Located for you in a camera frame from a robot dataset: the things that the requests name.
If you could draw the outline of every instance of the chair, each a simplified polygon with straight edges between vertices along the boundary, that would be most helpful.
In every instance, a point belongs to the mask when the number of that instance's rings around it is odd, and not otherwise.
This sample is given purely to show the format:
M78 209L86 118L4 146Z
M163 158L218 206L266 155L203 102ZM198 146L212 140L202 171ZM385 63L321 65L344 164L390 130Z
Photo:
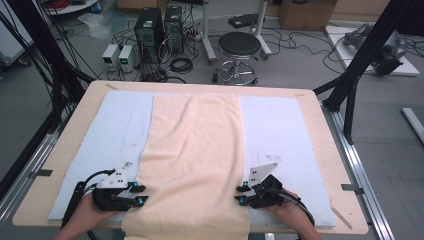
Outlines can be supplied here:
M258 61L256 54L261 50L261 43L252 34L230 32L224 34L218 41L219 51L231 58L218 68L217 77L222 84L240 85L256 84L258 78L253 68L242 60L251 58Z

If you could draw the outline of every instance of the floor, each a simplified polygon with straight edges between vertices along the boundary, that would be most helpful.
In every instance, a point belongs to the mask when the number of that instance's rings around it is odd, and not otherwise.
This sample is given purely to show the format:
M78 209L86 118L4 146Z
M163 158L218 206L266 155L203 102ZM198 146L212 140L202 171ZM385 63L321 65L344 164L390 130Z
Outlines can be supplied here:
M201 9L197 7L195 10L196 21L199 21ZM90 38L87 26L79 24L76 19L83 13L69 14L61 18L65 29L70 33L70 42L100 79L114 79L114 74L105 71L106 67L101 59L112 36L107 39ZM133 18L134 15L130 13L122 14L110 9L103 11L102 15L108 19L107 24L112 26L114 33L126 29L127 24L135 24L135 21L127 21L123 17ZM193 71L183 75L188 83L213 84L215 68L223 60L217 50L218 38L224 31L234 31L227 23L228 17L213 17L210 20L210 39L218 58L215 63L208 64L202 44L195 44L199 52L193 60ZM333 24L357 25L346 22ZM275 18L267 18L264 25L268 28L279 27ZM292 37L297 46L304 45L308 48L279 49L277 45L269 43L272 52L276 54L267 60L260 58L258 62L251 62L259 78L258 84L252 87L314 89L333 80L340 75L337 72L344 70L340 62L326 58L328 52L311 53L323 49L330 50L330 46L322 41L328 41L324 33L264 29L263 36L266 41L276 43L280 33L283 40ZM64 43L58 43L69 57ZM289 41L281 41L281 45L288 47ZM420 72L424 72L422 57L411 53L407 53L406 57ZM335 60L337 56L333 53L331 58ZM78 62L84 72L94 76L80 58ZM1 72L0 76L0 178L3 178L50 112L51 105L46 87L33 66L22 67L14 64ZM128 73L125 79L138 80L138 76L135 72ZM424 237L424 148L401 112L403 107L412 108L424 122L423 92L422 74L416 77L364 74L358 85L353 141L396 239ZM319 95L319 100L326 99L329 93L330 91ZM330 120L329 126L334 130ZM4 239L34 239L34 236L51 239L57 231L58 229L17 227L11 223L11 217L0 224L0 235ZM376 239L373 231L370 226L366 235L324 235L323 239ZM111 238L109 230L97 230L96 233L101 239ZM276 236L276 239L280 240L294 238L293 235Z

